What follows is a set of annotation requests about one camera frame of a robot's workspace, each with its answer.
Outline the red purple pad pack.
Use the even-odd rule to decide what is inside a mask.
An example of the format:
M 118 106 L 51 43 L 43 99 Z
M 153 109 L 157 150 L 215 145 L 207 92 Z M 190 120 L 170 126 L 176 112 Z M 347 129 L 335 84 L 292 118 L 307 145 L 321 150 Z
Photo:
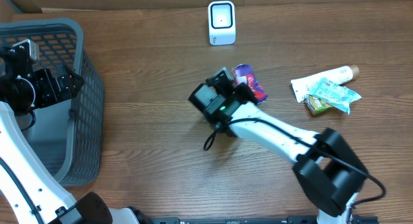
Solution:
M 267 100 L 268 95 L 257 80 L 252 65 L 240 64 L 232 68 L 231 72 L 234 77 L 234 84 L 240 85 L 241 83 L 244 83 L 245 85 L 247 85 L 251 89 L 254 97 L 257 99 L 257 102 L 259 104 Z

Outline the white conditioner tube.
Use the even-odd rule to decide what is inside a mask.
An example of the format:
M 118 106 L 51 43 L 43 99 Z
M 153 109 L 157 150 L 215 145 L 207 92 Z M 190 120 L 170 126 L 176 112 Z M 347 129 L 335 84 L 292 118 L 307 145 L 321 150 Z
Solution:
M 312 89 L 319 83 L 323 78 L 327 78 L 336 84 L 347 83 L 353 79 L 358 78 L 360 75 L 359 67 L 357 65 L 346 65 L 339 68 L 319 72 L 317 74 L 302 77 L 299 79 L 292 79 L 290 84 L 292 86 L 296 101 L 301 103 L 309 95 Z

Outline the green juice carton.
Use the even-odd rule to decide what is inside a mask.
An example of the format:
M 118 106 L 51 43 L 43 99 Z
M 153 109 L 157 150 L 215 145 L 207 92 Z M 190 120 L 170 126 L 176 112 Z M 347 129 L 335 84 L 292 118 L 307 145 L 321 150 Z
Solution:
M 308 96 L 305 99 L 305 104 L 313 116 L 319 115 L 326 110 L 333 108 L 333 106 L 329 103 L 314 96 Z

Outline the teal wet wipes pack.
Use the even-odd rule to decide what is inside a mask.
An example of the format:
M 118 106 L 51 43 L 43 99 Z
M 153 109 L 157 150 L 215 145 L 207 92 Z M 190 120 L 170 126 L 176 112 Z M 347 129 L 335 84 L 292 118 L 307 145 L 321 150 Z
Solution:
M 357 92 L 325 77 L 320 79 L 317 85 L 310 91 L 310 95 L 327 102 L 347 114 L 350 114 L 350 104 L 361 99 Z

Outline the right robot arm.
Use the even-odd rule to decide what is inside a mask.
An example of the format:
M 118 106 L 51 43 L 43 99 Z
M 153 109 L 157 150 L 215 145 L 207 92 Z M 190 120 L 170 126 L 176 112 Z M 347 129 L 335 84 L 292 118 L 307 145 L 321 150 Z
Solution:
M 266 114 L 247 84 L 235 85 L 222 72 L 201 83 L 188 100 L 214 128 L 204 150 L 219 132 L 258 143 L 292 165 L 306 197 L 319 209 L 318 223 L 352 222 L 367 169 L 339 132 L 326 128 L 319 134 Z

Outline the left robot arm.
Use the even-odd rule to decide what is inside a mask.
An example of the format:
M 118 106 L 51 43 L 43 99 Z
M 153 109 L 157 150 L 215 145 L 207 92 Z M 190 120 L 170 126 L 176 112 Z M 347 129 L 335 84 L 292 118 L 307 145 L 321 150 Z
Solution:
M 134 207 L 111 209 L 94 192 L 76 200 L 47 171 L 1 101 L 1 192 L 19 223 L 150 223 Z

